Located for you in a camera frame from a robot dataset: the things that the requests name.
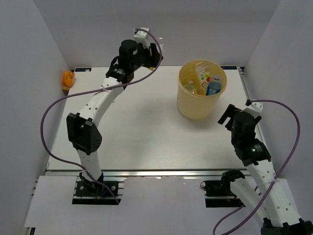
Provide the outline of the clear bottle blue square label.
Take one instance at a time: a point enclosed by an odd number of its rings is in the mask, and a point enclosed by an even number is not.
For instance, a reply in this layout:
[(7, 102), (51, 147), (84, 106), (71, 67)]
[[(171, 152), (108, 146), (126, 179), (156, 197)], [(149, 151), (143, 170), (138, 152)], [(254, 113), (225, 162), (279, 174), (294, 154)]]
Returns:
[(215, 95), (221, 91), (222, 85), (220, 82), (211, 81), (208, 83), (206, 95)]

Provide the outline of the clear unlabeled plastic bottle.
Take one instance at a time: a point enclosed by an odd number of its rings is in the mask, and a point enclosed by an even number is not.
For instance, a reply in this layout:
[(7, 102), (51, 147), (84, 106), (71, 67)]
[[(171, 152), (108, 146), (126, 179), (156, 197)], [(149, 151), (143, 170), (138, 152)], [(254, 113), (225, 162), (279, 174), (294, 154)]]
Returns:
[(192, 94), (196, 94), (197, 93), (197, 89), (195, 87), (195, 83), (192, 80), (189, 80), (188, 83), (184, 86), (184, 88), (191, 92)]

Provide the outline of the clear juice bottle apple label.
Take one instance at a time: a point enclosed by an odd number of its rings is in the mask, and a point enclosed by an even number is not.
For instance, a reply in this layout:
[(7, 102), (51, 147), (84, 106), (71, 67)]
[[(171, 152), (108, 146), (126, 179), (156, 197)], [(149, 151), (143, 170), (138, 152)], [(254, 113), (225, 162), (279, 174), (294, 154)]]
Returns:
[(196, 72), (197, 79), (199, 81), (202, 93), (206, 95), (207, 86), (211, 77), (211, 74), (209, 71), (209, 65), (204, 61), (197, 62), (195, 64), (195, 72)]

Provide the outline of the small clear bottle orange label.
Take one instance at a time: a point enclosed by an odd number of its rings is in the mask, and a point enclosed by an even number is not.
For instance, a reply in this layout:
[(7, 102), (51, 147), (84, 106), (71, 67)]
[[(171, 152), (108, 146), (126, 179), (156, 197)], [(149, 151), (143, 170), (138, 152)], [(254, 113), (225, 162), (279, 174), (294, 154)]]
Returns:
[(157, 48), (158, 53), (161, 56), (161, 59), (163, 59), (164, 41), (162, 37), (157, 38), (156, 48)]

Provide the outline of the clear bottle blue cap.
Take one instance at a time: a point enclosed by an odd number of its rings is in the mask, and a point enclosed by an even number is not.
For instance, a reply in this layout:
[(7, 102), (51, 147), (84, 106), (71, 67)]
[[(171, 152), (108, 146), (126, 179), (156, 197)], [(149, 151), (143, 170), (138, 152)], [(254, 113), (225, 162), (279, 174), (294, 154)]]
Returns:
[(211, 77), (211, 81), (212, 82), (218, 82), (218, 83), (222, 83), (223, 82), (223, 78), (219, 75), (213, 75)]

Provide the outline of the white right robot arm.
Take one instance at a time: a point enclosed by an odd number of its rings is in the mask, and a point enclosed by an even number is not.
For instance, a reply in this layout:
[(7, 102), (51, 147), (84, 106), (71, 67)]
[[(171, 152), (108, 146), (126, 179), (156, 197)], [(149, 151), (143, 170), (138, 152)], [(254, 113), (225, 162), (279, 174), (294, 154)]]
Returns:
[(249, 186), (239, 170), (227, 171), (221, 178), (221, 190), (226, 195), (235, 194), (250, 210), (250, 214), (239, 225), (227, 233), (242, 227), (254, 217), (263, 235), (311, 235), (313, 224), (303, 220), (287, 198), (266, 146), (256, 138), (255, 128), (261, 120), (263, 104), (248, 100), (241, 110), (230, 104), (218, 123), (227, 118), (226, 129), (231, 132), (231, 144), (237, 157), (254, 179), (259, 191)]

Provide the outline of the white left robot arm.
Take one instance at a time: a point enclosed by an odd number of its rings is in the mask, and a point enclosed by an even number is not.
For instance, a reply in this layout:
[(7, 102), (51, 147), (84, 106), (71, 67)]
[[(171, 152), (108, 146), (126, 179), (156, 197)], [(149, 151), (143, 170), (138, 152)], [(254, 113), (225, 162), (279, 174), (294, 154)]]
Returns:
[(156, 68), (160, 59), (155, 43), (147, 46), (134, 40), (122, 41), (119, 55), (113, 58), (105, 74), (102, 91), (93, 95), (79, 112), (68, 114), (68, 139), (84, 167), (80, 179), (92, 195), (99, 195), (103, 191), (103, 174), (97, 155), (102, 142), (99, 122), (109, 106), (133, 80), (134, 72), (140, 67)]

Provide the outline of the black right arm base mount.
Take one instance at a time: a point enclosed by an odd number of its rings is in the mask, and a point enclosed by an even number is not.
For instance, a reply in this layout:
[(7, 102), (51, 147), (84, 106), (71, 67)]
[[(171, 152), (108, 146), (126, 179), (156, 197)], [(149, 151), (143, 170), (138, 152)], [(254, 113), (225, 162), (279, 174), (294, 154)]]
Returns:
[(205, 206), (207, 208), (239, 208), (242, 201), (231, 192), (230, 183), (244, 179), (245, 175), (238, 169), (222, 174), (220, 180), (207, 180), (200, 183), (200, 189), (205, 191)]

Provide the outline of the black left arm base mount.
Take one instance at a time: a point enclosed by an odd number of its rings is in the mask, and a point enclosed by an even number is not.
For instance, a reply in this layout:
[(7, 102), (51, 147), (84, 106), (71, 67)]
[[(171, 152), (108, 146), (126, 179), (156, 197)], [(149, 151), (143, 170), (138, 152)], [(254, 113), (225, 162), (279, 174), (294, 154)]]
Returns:
[(118, 180), (104, 181), (99, 178), (111, 190), (98, 183), (85, 180), (82, 173), (76, 178), (72, 197), (73, 205), (118, 205), (121, 201), (124, 182)]

